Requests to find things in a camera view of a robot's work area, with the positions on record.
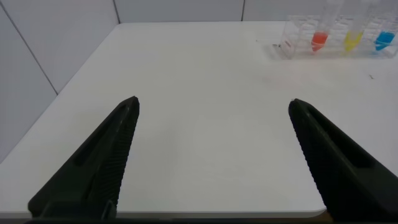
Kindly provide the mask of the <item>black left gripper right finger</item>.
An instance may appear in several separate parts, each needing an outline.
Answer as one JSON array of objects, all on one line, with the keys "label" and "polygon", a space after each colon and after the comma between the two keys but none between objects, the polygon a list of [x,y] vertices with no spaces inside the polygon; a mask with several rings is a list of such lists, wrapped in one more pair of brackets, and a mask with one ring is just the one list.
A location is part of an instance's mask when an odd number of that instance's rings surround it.
[{"label": "black left gripper right finger", "polygon": [[289,116],[334,221],[397,221],[396,175],[311,104],[292,100]]}]

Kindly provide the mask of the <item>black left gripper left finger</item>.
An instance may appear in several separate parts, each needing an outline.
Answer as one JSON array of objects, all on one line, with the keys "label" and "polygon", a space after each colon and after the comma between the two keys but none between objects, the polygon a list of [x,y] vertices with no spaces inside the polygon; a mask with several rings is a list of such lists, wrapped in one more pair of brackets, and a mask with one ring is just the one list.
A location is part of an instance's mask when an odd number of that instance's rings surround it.
[{"label": "black left gripper left finger", "polygon": [[117,105],[31,198],[33,218],[115,218],[140,104]]}]

